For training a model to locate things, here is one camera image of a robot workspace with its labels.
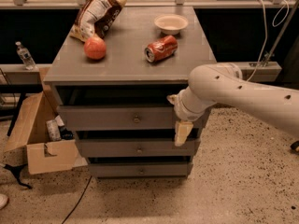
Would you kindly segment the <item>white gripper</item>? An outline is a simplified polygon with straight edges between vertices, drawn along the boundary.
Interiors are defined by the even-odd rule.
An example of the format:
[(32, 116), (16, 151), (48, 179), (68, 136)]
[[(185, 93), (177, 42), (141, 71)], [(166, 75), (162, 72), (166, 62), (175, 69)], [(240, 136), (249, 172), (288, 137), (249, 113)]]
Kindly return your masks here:
[(203, 113), (195, 113), (188, 110), (182, 103), (180, 95), (171, 94), (166, 97), (167, 101), (174, 105), (174, 110), (180, 121), (176, 122), (175, 125), (175, 146), (181, 147), (185, 144), (189, 134), (193, 128), (193, 122), (198, 120)]

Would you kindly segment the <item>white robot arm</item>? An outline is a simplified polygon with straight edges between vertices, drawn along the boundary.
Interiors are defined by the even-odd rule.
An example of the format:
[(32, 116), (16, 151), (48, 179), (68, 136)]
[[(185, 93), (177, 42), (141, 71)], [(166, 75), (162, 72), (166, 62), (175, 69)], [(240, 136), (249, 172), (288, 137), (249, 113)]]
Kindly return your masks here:
[(299, 90), (248, 82), (232, 63), (204, 64), (189, 74), (188, 87), (170, 95), (178, 121), (175, 145), (184, 145), (193, 124), (216, 103), (234, 106), (281, 131), (299, 136)]

